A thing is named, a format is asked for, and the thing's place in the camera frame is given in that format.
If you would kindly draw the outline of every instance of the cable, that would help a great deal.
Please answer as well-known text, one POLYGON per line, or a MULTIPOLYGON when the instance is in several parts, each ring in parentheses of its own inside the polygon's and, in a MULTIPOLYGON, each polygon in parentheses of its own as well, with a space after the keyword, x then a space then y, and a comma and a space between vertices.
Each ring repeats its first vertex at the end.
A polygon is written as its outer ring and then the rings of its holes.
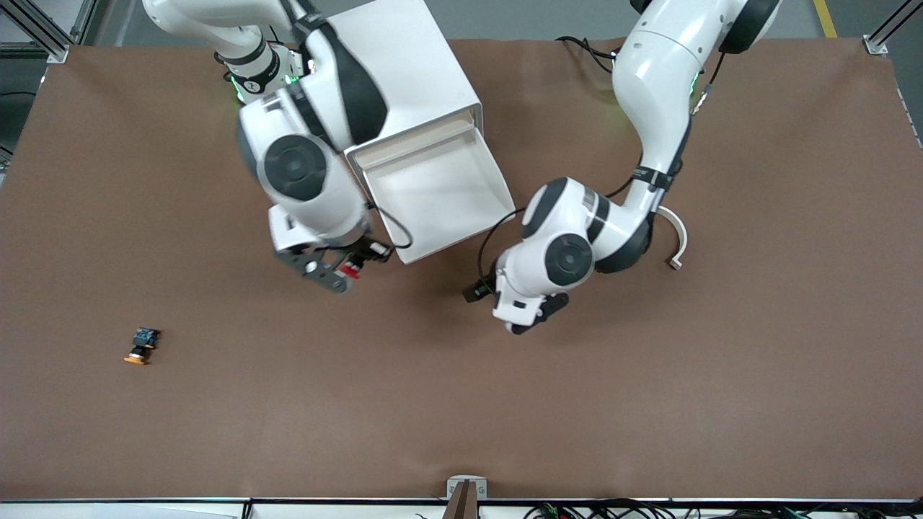
POLYGON ((641 514, 641 515, 644 517, 644 519, 651 519, 651 516, 648 515, 647 513, 644 513, 644 510, 642 510, 642 509, 640 509, 640 508, 629 508, 629 509, 627 509, 625 512, 620 513, 619 515, 616 515, 616 518, 617 518, 617 519, 622 519, 622 517, 625 517, 626 515, 628 515, 629 513, 632 513, 632 512, 636 512, 636 513, 641 514))
POLYGON ((884 27, 885 27, 886 25, 888 25, 889 23, 891 23, 891 20, 893 20, 894 18, 896 18, 897 15, 901 14, 901 11, 903 11, 904 8, 907 7, 907 6, 910 4, 910 2, 912 2, 912 1, 913 1, 913 0, 905 0, 904 3, 903 3, 900 7, 898 7, 897 10, 894 11, 894 12, 888 17, 888 19, 884 20, 884 23, 882 23, 882 24, 875 30, 875 32, 872 32, 872 33, 871 33, 871 36, 869 36, 869 39, 870 39, 870 40, 874 40, 875 37, 878 36, 878 33, 881 32, 881 31, 884 29, 884 27))
POLYGON ((369 203, 367 207, 368 209, 374 209, 375 211, 378 211, 378 213, 381 214, 382 218, 387 218, 391 220, 392 222, 394 222, 394 224, 397 225, 399 229, 401 229, 401 232, 407 236, 407 239, 409 241, 407 242, 406 245, 395 245, 394 248, 410 248, 414 245, 414 235, 411 234, 410 229, 408 229, 406 225, 401 223, 400 220, 398 220, 397 218, 394 218, 393 214, 381 209, 379 206, 373 203, 369 203))
POLYGON ((602 68, 603 70, 605 70, 605 72, 608 73, 608 74, 612 74, 612 69, 609 68, 608 66, 604 65, 603 62, 599 61, 599 58, 604 57, 604 58, 607 58, 607 59, 610 59, 610 60, 615 61, 616 56, 618 55, 618 51, 621 50, 621 47, 618 47, 617 49, 614 49, 612 52, 610 52, 610 53, 607 54, 607 53, 604 53, 603 51, 599 51, 599 50, 594 49, 594 48, 590 45, 590 41, 587 40, 586 38, 583 38, 583 40, 578 40, 578 39, 574 38, 573 36, 561 36, 560 38, 556 38, 556 39, 555 39, 555 42, 574 42, 574 43, 577 43, 584 51, 590 53, 590 56, 593 57, 593 60, 596 62, 596 64, 597 64, 600 68, 602 68))
POLYGON ((529 516, 532 515, 532 512, 538 512, 540 509, 541 507, 539 506, 532 507, 528 512, 525 513, 522 519, 529 519, 529 516))
POLYGON ((705 88, 701 91, 699 96, 699 101, 695 103, 695 106, 692 107, 692 110, 689 112, 691 116, 695 116, 701 106, 705 104, 705 100, 708 99, 709 92, 712 91, 712 85, 714 84, 714 79, 718 77, 718 71, 721 70, 721 64, 725 62, 725 53, 721 53, 721 56, 718 57, 718 64, 714 66, 714 72, 712 73, 712 78, 708 80, 708 84, 705 85, 705 88))
MULTIPOLYGON (((631 183, 631 179, 629 179, 629 181, 626 182, 625 185, 627 186, 627 185, 630 184, 630 183, 631 183)), ((650 508, 651 510, 653 510, 653 512, 656 513, 658 517, 661 516, 661 514, 660 514, 659 512, 657 512, 657 511, 659 510, 660 512, 663 512, 663 513, 665 513, 666 515, 668 515, 668 516, 670 517, 670 519, 677 519, 677 517, 676 517, 672 512, 670 512, 670 511, 667 510, 666 508, 660 506, 659 504, 650 502, 650 503, 647 503, 647 507, 650 508)))
MULTIPOLYGON (((484 237, 484 241, 481 242, 481 248, 477 250, 477 275, 479 276, 481 282, 485 282, 487 280, 487 276, 484 275, 484 249, 485 247, 487 247, 487 242, 490 241, 490 236, 494 235, 494 233, 497 231, 500 225, 506 222, 509 217, 515 216, 523 211, 525 211, 525 208, 520 207, 519 209, 515 211, 511 211, 507 213, 507 215, 504 216, 503 218, 500 218, 499 220, 497 220, 497 223, 494 223, 494 226, 490 228, 490 232, 487 233, 487 236, 484 237)), ((497 293, 494 292, 494 287, 490 286, 489 283, 484 283, 484 285, 487 287, 487 290, 489 290, 491 294, 493 294, 494 296, 497 295, 497 293)))
POLYGON ((565 507, 563 507, 563 510, 564 510, 564 512, 567 512, 567 513, 569 513, 570 515, 572 515, 572 516, 573 516, 573 519, 586 519, 586 517, 584 517, 582 513, 577 512, 577 510, 575 510, 575 509, 572 508, 572 507, 565 506, 565 507))
POLYGON ((904 19, 900 21, 900 23, 895 25, 894 28, 891 29, 891 32, 885 34, 884 38, 881 38, 881 42, 884 43, 888 40, 888 38, 891 38, 891 35, 894 34, 896 30, 900 29, 901 26, 904 25, 904 23, 910 19, 910 17, 914 16, 917 13, 917 11, 920 10, 921 7, 923 7, 923 4, 917 4, 917 6, 914 7, 914 10, 910 11, 909 15, 905 16, 904 19))
POLYGON ((593 513, 591 513, 590 516, 586 519, 595 519, 596 517, 599 517, 600 519, 612 519, 612 514, 610 514, 606 508, 591 507, 590 510, 592 510, 593 513))
POLYGON ((727 53, 721 53, 721 55, 718 56, 718 65, 714 66, 714 72, 712 73, 712 78, 708 80, 709 85, 714 84, 714 79, 718 77, 718 71, 721 70, 721 64, 724 63, 726 54, 727 53))
POLYGON ((615 191, 609 193, 608 195, 605 195, 605 197, 608 198, 608 199, 611 199, 612 197, 615 197, 615 195, 617 195, 618 193, 621 193, 621 192, 624 191, 628 186, 630 186, 632 180, 634 180, 634 178, 629 177, 629 179, 625 181, 625 184, 622 184, 622 185, 619 186, 618 189, 616 189, 615 191))

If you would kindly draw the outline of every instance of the wires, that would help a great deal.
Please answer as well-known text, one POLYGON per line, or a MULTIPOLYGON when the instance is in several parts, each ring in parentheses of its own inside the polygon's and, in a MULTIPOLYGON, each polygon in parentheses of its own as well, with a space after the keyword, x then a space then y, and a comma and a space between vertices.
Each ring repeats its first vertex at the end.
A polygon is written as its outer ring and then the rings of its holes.
POLYGON ((555 39, 555 42, 574 42, 574 43, 577 43, 584 51, 590 53, 590 56, 593 57, 593 60, 596 62, 596 64, 597 64, 600 68, 602 68, 603 70, 605 70, 605 72, 608 73, 608 74, 612 74, 612 69, 609 68, 608 66, 603 65, 603 62, 599 61, 599 58, 604 57, 604 58, 606 58, 606 59, 615 61, 615 60, 616 60, 616 56, 618 56, 618 51, 621 50, 621 47, 618 47, 617 49, 614 49, 612 52, 610 52, 610 53, 607 54, 607 53, 604 53, 603 51, 598 51, 598 50, 594 49, 592 46, 590 46, 590 41, 587 40, 586 38, 583 38, 583 40, 578 40, 578 39, 574 38, 573 36, 561 36, 560 38, 556 38, 556 39, 555 39))
MULTIPOLYGON (((499 220, 497 220, 497 223, 494 223, 494 226, 490 228, 490 232, 487 233, 487 236, 484 237, 484 241, 481 242, 481 248, 477 249, 477 275, 478 275, 478 277, 480 278, 481 282, 484 282, 484 281, 487 280, 487 276, 484 274, 484 249, 487 247, 487 242, 490 241, 490 236, 494 235, 494 233, 497 231, 497 229, 498 229, 504 222, 506 222, 506 221, 508 220, 508 218, 510 218, 510 217, 512 217, 512 216, 516 216, 517 214, 519 214, 520 212, 523 212, 523 211, 525 211, 525 208, 524 208, 524 207, 520 207, 519 209, 517 209, 517 210, 515 210, 515 211, 508 212, 506 216, 504 216, 503 218, 500 218, 499 220)), ((493 294, 494 296, 497 295, 497 293, 494 292, 494 287, 490 286, 490 284, 485 284, 485 286, 487 287, 487 290, 489 290, 491 294, 493 294)))
POLYGON ((718 71, 721 70, 721 64, 725 62, 725 53, 721 53, 721 56, 718 57, 718 64, 714 66, 714 72, 712 72, 712 78, 708 80, 708 84, 705 85, 705 89, 701 92, 699 96, 699 102, 695 103, 695 106, 689 112, 693 117, 699 112, 701 106, 705 104, 705 99, 708 98, 708 93, 712 91, 712 85, 714 84, 714 79, 718 77, 718 71))
MULTIPOLYGON (((908 504, 912 507, 914 504, 917 504, 917 503, 908 503, 908 504)), ((903 508, 903 507, 895 507, 892 505, 890 507, 890 510, 888 509, 882 510, 882 509, 877 509, 877 508, 864 508, 861 506, 856 506, 855 504, 843 503, 843 502, 822 503, 822 504, 815 506, 814 508, 811 508, 810 510, 807 510, 801 513, 792 513, 792 515, 808 517, 810 519, 810 515, 812 513, 821 512, 821 511, 851 512, 856 515, 857 519, 883 519, 889 516, 898 516, 898 517, 908 516, 908 517, 912 517, 913 519, 917 519, 916 515, 914 515, 912 512, 908 511, 906 508, 903 508)))
POLYGON ((612 499, 593 501, 587 505, 593 513, 587 519, 622 519, 632 513, 636 513, 644 519, 677 519, 673 512, 663 506, 653 502, 635 501, 632 499, 612 499), (616 513, 613 509, 626 509, 622 513, 616 513))
POLYGON ((718 77, 718 71, 721 70, 721 64, 725 62, 726 54, 727 53, 721 53, 721 55, 718 56, 718 65, 714 66, 714 72, 712 73, 712 78, 708 80, 709 85, 713 85, 714 79, 718 77))
POLYGON ((574 510, 570 506, 556 506, 550 502, 544 502, 541 506, 534 506, 522 517, 522 519, 587 519, 582 513, 574 510))
POLYGON ((608 199, 611 199, 612 197, 615 197, 615 195, 617 195, 618 193, 621 193, 621 192, 624 191, 626 188, 628 188, 628 186, 631 185, 631 181, 632 181, 632 180, 634 180, 634 178, 629 177, 629 179, 625 181, 625 184, 622 184, 622 185, 619 186, 618 189, 616 189, 615 191, 609 193, 608 195, 605 195, 605 197, 608 198, 608 199))
POLYGON ((392 222, 394 222, 394 224, 397 225, 399 229, 401 229, 401 232, 407 236, 408 241, 406 245, 395 245, 394 248, 410 248, 414 245, 414 235, 411 234, 410 229, 408 229, 406 225, 401 223, 401 221, 398 220, 397 218, 394 218, 394 215, 392 215, 390 212, 387 212, 381 209, 379 206, 375 205, 374 203, 368 203, 366 206, 368 209, 374 209, 375 211, 378 211, 378 213, 381 214, 382 218, 387 218, 391 220, 392 222))

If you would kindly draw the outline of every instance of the yellow floor line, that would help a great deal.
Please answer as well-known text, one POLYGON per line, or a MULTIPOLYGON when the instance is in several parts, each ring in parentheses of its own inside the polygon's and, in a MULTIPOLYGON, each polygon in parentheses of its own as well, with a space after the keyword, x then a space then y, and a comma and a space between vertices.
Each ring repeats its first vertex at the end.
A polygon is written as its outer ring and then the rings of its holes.
POLYGON ((836 38, 836 28, 833 26, 833 18, 830 18, 830 9, 827 8, 826 0, 814 0, 814 8, 817 9, 817 18, 821 19, 823 35, 827 38, 836 38))

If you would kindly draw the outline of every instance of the curved white bracket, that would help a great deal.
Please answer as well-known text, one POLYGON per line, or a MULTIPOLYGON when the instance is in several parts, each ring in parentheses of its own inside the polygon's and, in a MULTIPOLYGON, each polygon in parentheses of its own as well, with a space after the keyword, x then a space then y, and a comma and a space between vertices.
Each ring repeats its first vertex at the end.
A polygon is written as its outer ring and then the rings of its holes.
POLYGON ((686 225, 683 224, 683 221, 675 212, 670 211, 664 206, 660 206, 657 208, 657 214, 666 218, 668 222, 673 224, 673 228, 677 230, 679 247, 677 247, 676 254, 673 255, 673 258, 670 258, 668 264, 674 271, 678 271, 683 266, 679 257, 683 255, 683 252, 686 252, 686 244, 689 242, 689 233, 686 232, 686 225))

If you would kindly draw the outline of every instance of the black circular cap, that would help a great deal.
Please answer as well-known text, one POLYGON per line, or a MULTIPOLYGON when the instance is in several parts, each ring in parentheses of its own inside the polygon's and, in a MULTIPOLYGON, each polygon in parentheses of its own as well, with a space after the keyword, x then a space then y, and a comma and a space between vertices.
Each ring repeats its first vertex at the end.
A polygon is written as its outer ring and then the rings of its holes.
POLYGON ((266 152, 263 168, 270 185, 287 197, 311 200, 327 178, 327 159, 313 140, 301 135, 276 139, 266 152))
POLYGON ((551 283, 559 286, 575 284, 593 266, 590 242, 580 235, 561 235, 545 250, 545 270, 551 283))

